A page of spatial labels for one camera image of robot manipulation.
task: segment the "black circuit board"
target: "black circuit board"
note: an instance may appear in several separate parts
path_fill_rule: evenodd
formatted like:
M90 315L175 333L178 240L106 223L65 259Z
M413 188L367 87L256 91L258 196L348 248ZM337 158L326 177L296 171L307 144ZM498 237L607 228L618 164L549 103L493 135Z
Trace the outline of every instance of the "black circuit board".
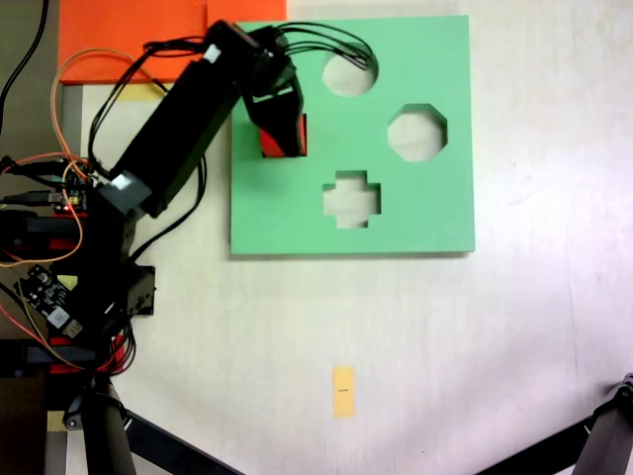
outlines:
M58 307L64 308L70 291L54 275L36 265L22 281L24 296L46 318Z

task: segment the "tripod leg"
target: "tripod leg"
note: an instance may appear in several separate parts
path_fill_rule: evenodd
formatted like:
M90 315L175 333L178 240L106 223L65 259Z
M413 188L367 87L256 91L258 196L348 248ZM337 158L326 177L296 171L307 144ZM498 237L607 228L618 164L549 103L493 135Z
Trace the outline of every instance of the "tripod leg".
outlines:
M633 424L614 406L595 421L574 475L624 475L632 449Z
M136 475L121 410L112 399L87 395L81 422L90 475Z
M580 421L478 475L555 475L576 463L591 424L591 418Z

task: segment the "wire bundle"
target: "wire bundle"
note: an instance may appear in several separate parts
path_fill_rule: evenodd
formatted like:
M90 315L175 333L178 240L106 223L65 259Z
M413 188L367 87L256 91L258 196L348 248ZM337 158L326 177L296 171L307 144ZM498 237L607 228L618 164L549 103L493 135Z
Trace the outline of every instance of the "wire bundle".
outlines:
M288 34L303 34L319 38L319 40L289 42L283 50L288 56L309 51L328 51L343 57L362 70L368 70L377 65L376 56L367 42L340 28L322 23L289 22L276 27L276 30L277 37ZM320 30L344 35L347 41Z

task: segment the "green board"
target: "green board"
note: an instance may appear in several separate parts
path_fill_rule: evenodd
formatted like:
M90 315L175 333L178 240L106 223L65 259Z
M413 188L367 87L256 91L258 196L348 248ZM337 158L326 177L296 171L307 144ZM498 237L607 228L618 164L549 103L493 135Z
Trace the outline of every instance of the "green board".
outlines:
M380 73L364 95L341 97L323 82L327 53L293 56L308 115L308 156L263 158L243 103L232 115L233 254L465 252L475 249L470 51L467 17L327 21L365 40ZM263 24L244 24L251 31ZM300 35L293 40L304 40ZM407 107L445 121L433 159L405 161L388 143ZM323 211L337 173L380 185L380 214L338 229Z

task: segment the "orange paper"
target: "orange paper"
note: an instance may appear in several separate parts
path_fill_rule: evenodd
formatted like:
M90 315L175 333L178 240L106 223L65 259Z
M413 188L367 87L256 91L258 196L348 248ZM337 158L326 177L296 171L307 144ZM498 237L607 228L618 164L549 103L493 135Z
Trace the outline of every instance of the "orange paper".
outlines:
M202 36L215 20L267 21L286 18L286 0L59 0L57 65L87 48L113 48L134 57L151 41ZM150 58L146 68L173 82L190 57ZM103 54L70 65L64 84L114 83L130 64ZM146 81L137 74L134 81Z

